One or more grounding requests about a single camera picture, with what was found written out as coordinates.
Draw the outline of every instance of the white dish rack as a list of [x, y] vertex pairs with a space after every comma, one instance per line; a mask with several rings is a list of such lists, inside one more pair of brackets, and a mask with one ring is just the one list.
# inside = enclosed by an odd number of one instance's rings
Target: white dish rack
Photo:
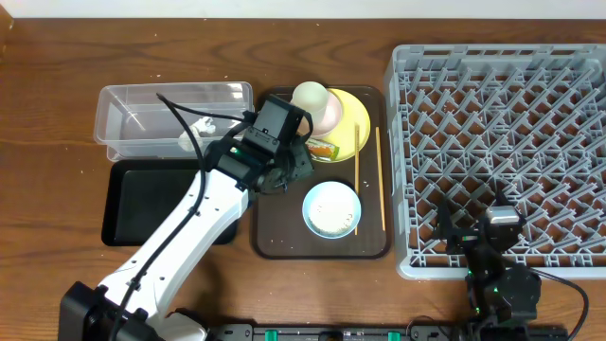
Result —
[[497, 188], [526, 216], [506, 257], [606, 278], [606, 45], [401, 45], [384, 77], [398, 271], [464, 278], [432, 239], [437, 204], [469, 227]]

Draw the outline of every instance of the black tray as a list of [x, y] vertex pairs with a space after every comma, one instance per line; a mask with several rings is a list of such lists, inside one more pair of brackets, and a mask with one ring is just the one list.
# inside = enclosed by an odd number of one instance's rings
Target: black tray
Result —
[[[186, 194], [196, 160], [122, 160], [112, 166], [101, 240], [108, 246], [142, 245]], [[231, 242], [237, 222], [214, 244]]]
[[[370, 86], [332, 86], [357, 97], [370, 116], [370, 137], [360, 150], [360, 201], [362, 219], [358, 235], [353, 232], [344, 238], [327, 240], [313, 234], [305, 225], [301, 213], [303, 199], [315, 185], [325, 181], [339, 181], [353, 188], [354, 158], [335, 164], [313, 162], [313, 175], [288, 186], [282, 195], [261, 196], [255, 203], [251, 243], [262, 257], [271, 260], [291, 259], [377, 259], [389, 250], [392, 223], [390, 205], [385, 206], [386, 231], [381, 221], [379, 198], [379, 172], [377, 169], [377, 144], [375, 127], [382, 135], [384, 201], [389, 203], [391, 169], [386, 138], [383, 95]], [[276, 87], [270, 94], [290, 101], [294, 87]]]

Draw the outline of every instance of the wooden chopstick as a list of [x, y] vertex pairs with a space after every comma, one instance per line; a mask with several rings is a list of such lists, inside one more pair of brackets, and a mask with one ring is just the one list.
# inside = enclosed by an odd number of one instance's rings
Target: wooden chopstick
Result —
[[377, 136], [377, 168], [379, 170], [379, 197], [381, 199], [381, 222], [383, 223], [383, 231], [385, 231], [385, 199], [383, 198], [383, 165], [381, 164], [381, 136], [379, 135], [379, 127], [375, 128]]
[[[355, 156], [355, 184], [354, 187], [356, 189], [356, 194], [360, 195], [360, 126], [358, 123], [354, 123], [354, 133], [353, 133], [353, 145], [355, 148], [356, 156]], [[355, 228], [355, 235], [358, 235], [358, 226]]]

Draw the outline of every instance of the wooden table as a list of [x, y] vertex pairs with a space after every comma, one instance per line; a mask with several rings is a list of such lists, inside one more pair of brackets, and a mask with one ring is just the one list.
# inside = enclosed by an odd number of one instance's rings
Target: wooden table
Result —
[[[96, 286], [133, 248], [100, 240], [112, 163], [93, 140], [109, 84], [248, 81], [256, 94], [302, 81], [381, 90], [400, 44], [606, 43], [600, 21], [16, 20], [0, 62], [0, 338], [56, 338], [59, 302]], [[213, 247], [174, 306], [211, 322], [405, 325], [464, 318], [463, 281], [407, 281], [393, 253], [376, 261], [270, 261], [249, 243]], [[604, 282], [579, 283], [591, 310], [579, 340], [606, 333]], [[572, 330], [572, 289], [544, 281], [541, 323]]]

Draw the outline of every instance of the cup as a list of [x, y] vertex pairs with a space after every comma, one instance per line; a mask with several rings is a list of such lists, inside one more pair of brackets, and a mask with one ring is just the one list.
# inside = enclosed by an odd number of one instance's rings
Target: cup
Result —
[[315, 126], [324, 118], [329, 103], [329, 91], [318, 82], [302, 82], [294, 89], [291, 103], [310, 113]]

